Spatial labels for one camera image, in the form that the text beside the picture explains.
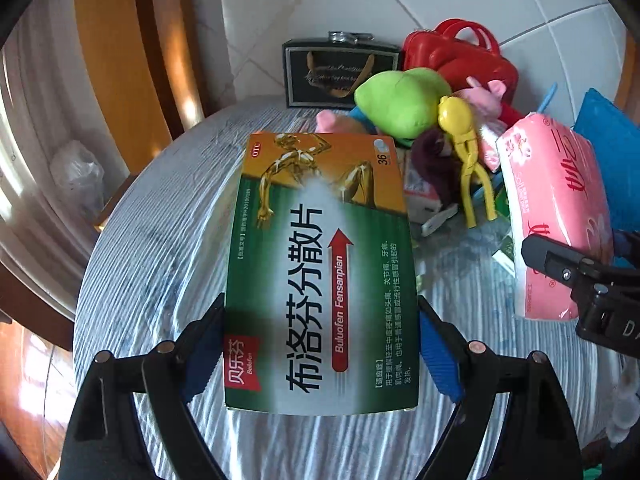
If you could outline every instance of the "silver metal object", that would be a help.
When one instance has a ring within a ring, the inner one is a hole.
[[[483,354],[486,351],[486,346],[481,341],[471,341],[469,343],[469,350],[474,354]]]
[[[609,287],[607,285],[603,285],[602,283],[596,283],[593,285],[593,290],[596,291],[596,294],[607,294],[609,291]]]
[[[357,45],[361,41],[373,41],[374,36],[369,32],[347,32],[344,30],[330,30],[329,41],[332,43],[350,43]]]
[[[111,359],[111,352],[109,352],[108,350],[99,351],[94,358],[95,362],[97,363],[105,363],[109,359]]]
[[[534,362],[537,362],[539,364],[546,363],[546,360],[548,359],[546,357],[546,354],[544,352],[539,351],[539,350],[536,350],[535,352],[533,352],[532,358],[533,358]]]
[[[162,341],[156,347],[156,352],[159,354],[169,354],[174,351],[175,343],[173,341]]]

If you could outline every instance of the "black gift bag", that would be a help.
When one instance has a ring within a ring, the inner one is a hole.
[[[400,66],[400,48],[370,34],[329,32],[326,40],[282,45],[287,106],[353,108],[355,89],[369,77]]]

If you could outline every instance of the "green and orange medicine box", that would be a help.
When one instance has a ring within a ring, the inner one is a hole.
[[[391,137],[250,137],[225,309],[228,408],[417,406],[415,271]]]

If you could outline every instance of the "table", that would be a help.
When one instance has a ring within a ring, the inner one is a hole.
[[[300,114],[280,100],[256,99],[207,118],[171,144],[136,179],[100,236],[86,270],[74,334],[76,383],[94,355],[150,351],[175,339],[224,290],[239,165],[247,136],[285,131]],[[415,250],[416,272],[442,319],[496,353],[545,351],[568,398],[581,445],[604,427],[620,375],[617,356],[578,339],[574,323],[513,316],[513,280],[491,260],[506,230],[485,222],[467,230],[462,215]],[[424,365],[413,412],[296,417],[232,412],[222,372],[190,404],[196,424],[230,479],[414,478],[452,410]],[[145,396],[136,405],[152,463],[173,478]],[[489,465],[506,397],[498,396],[473,478]]]

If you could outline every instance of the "red handbag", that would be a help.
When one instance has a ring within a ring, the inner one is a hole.
[[[457,40],[464,28],[470,28],[478,44]],[[466,78],[475,77],[482,85],[499,79],[507,87],[502,100],[510,104],[518,84],[518,70],[500,55],[494,35],[476,22],[459,18],[445,20],[435,30],[416,30],[409,34],[402,46],[404,70],[423,66],[437,71],[451,85],[452,90],[468,88]]]

